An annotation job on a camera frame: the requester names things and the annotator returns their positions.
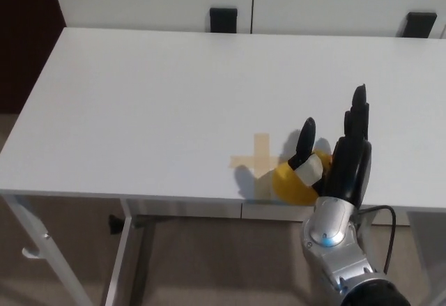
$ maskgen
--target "table leg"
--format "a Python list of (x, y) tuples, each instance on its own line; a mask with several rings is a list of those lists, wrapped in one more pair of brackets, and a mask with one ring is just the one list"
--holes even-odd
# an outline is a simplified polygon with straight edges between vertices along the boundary
[(158, 217), (131, 216), (131, 209), (121, 200), (125, 223), (111, 274), (104, 306), (139, 306), (142, 304)]
[(33, 212), (29, 202), (23, 196), (4, 195), (3, 198), (75, 302), (79, 306), (93, 306), (84, 287), (71, 270), (45, 225)]

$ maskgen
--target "yellow object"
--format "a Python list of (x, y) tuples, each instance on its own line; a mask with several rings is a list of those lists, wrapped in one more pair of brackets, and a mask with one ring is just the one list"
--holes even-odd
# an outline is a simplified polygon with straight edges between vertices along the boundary
[[(330, 169), (332, 156), (322, 151), (314, 153), (321, 159), (323, 173), (326, 174)], [(318, 199), (317, 192), (312, 187), (307, 187), (287, 162), (281, 163), (272, 172), (272, 190), (277, 198), (293, 205), (313, 205)]]

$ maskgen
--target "floor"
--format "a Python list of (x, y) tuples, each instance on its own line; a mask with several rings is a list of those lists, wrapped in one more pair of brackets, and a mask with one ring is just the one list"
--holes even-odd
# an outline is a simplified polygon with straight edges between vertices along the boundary
[[(0, 148), (15, 122), (0, 115)], [(107, 217), (122, 216), (116, 200), (31, 198), (95, 305), (103, 300), (119, 236)], [(33, 245), (0, 200), (0, 305), (74, 305), (49, 266), (22, 256)], [(384, 262), (390, 229), (373, 227)], [(428, 294), (410, 227), (399, 227), (390, 278), (418, 305)], [(300, 224), (219, 219), (175, 219), (155, 233), (144, 306), (315, 305), (300, 249)]]

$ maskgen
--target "table top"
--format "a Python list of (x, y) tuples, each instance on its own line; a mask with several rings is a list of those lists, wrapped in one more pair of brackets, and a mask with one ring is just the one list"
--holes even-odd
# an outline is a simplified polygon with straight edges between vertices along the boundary
[(366, 84), (364, 204), (446, 208), (445, 55), (444, 40), (67, 28), (0, 154), (0, 193), (256, 199), (256, 159), (292, 155), (308, 116), (333, 149)]

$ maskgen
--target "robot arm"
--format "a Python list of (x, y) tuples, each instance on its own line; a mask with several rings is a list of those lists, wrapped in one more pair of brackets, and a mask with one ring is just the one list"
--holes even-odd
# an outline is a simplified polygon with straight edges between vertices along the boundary
[(330, 305), (410, 306), (357, 240), (356, 217), (371, 166), (368, 119), (365, 86), (359, 86), (314, 213), (302, 225), (302, 248)]

